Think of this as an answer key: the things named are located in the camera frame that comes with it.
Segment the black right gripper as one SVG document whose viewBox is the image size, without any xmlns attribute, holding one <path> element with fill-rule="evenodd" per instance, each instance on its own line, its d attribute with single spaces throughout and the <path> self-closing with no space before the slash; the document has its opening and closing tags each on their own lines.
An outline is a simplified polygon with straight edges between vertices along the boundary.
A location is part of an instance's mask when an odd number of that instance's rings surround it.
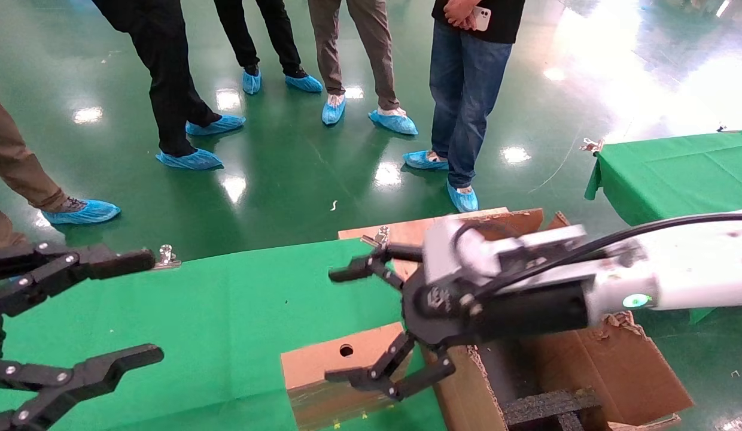
<svg viewBox="0 0 742 431">
<path fill-rule="evenodd" d="M 405 244 L 380 245 L 366 256 L 353 257 L 343 268 L 329 270 L 328 277 L 335 283 L 376 275 L 396 291 L 402 291 L 402 317 L 408 331 L 399 333 L 372 366 L 325 371 L 328 382 L 347 382 L 359 391 L 377 391 L 387 398 L 404 400 L 455 373 L 455 363 L 446 348 L 579 330 L 592 321 L 586 303 L 586 295 L 593 287 L 592 275 L 499 294 L 482 302 L 481 313 L 470 316 L 462 311 L 453 292 L 438 287 L 431 294 L 421 272 L 414 273 L 404 284 L 403 278 L 387 266 L 393 260 L 421 263 L 423 249 Z M 436 360 L 393 380 L 393 374 L 417 342 L 436 349 Z"/>
</svg>

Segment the bystander hand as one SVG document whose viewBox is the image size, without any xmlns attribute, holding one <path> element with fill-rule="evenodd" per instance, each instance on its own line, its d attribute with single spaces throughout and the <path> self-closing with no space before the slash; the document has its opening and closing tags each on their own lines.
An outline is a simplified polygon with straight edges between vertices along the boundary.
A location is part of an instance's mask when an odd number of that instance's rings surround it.
<svg viewBox="0 0 742 431">
<path fill-rule="evenodd" d="M 450 0 L 444 6 L 444 16 L 448 24 L 456 28 L 472 31 L 477 28 L 473 11 L 480 1 Z"/>
</svg>

